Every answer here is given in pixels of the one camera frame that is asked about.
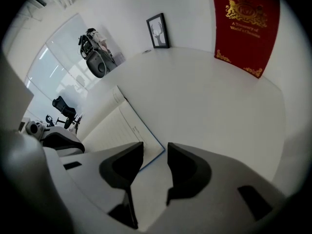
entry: notebook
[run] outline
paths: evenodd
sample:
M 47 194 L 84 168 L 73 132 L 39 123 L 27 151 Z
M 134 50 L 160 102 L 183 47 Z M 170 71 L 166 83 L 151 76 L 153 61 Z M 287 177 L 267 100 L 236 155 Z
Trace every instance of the notebook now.
M 89 126 L 84 127 L 81 132 L 79 132 L 80 127 L 78 129 L 78 137 L 83 139 L 82 144 L 87 152 L 96 152 L 142 141 L 144 143 L 144 158 L 141 169 L 143 169 L 165 151 L 165 148 L 144 125 L 117 86 L 101 100 L 103 103 L 97 112 L 97 119 L 102 120 L 89 122 Z

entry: red poster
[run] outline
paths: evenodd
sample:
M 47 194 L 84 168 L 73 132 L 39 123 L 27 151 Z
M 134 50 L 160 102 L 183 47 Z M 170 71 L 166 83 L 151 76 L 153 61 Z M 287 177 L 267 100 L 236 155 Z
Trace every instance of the red poster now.
M 279 23 L 279 0 L 214 0 L 214 57 L 260 78 Z

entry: black chair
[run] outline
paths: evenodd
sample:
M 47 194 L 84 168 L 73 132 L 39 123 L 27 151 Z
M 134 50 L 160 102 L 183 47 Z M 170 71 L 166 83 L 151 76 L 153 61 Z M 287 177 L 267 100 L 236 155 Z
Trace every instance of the black chair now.
M 72 107 L 67 106 L 66 102 L 62 98 L 62 96 L 59 96 L 57 99 L 54 99 L 52 101 L 52 105 L 61 112 L 62 115 L 67 117 L 66 121 L 61 121 L 58 119 L 58 122 L 65 123 L 64 128 L 67 129 L 70 127 L 70 125 L 73 123 L 73 121 L 76 119 L 76 110 Z

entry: framed picture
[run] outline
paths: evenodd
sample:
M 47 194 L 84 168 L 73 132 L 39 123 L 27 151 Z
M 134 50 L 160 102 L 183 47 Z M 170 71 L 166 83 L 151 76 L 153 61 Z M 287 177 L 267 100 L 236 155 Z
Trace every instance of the framed picture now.
M 149 18 L 146 22 L 150 31 L 153 47 L 163 49 L 170 48 L 164 14 L 160 13 Z

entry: desk surface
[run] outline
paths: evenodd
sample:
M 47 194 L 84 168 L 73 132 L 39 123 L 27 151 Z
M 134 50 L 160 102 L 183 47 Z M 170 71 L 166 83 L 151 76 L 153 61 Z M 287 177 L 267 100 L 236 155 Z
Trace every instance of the desk surface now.
M 273 179 L 285 138 L 285 107 L 281 91 L 266 78 L 204 51 L 152 50 L 127 60 L 89 91 L 79 128 L 116 85 L 163 146 L 175 142 L 227 155 Z M 172 187 L 166 163 L 165 153 L 131 185 L 140 231 L 166 208 Z

